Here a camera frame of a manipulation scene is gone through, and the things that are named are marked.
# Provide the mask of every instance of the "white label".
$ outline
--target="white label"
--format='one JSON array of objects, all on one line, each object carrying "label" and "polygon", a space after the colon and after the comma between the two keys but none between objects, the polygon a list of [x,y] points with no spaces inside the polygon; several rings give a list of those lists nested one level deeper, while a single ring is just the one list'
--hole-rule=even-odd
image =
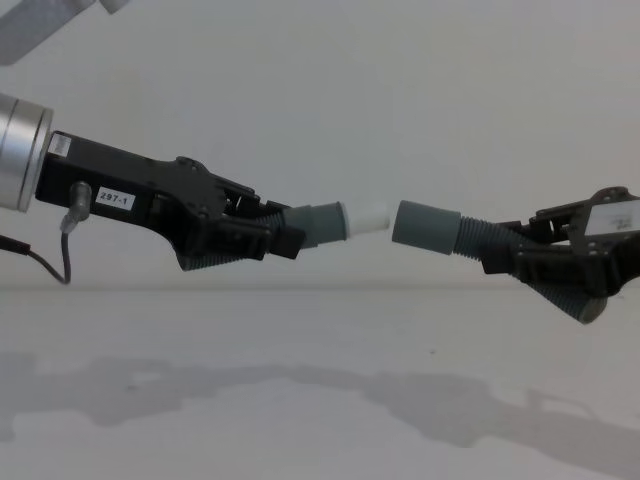
[{"label": "white label", "polygon": [[130,195],[110,188],[100,187],[96,203],[107,205],[109,207],[119,208],[121,210],[131,211],[136,201],[135,195]]},{"label": "white label", "polygon": [[585,235],[607,235],[640,230],[640,200],[596,205],[591,209]]},{"label": "white label", "polygon": [[69,148],[71,148],[71,139],[56,133],[49,144],[49,153],[67,158]]}]

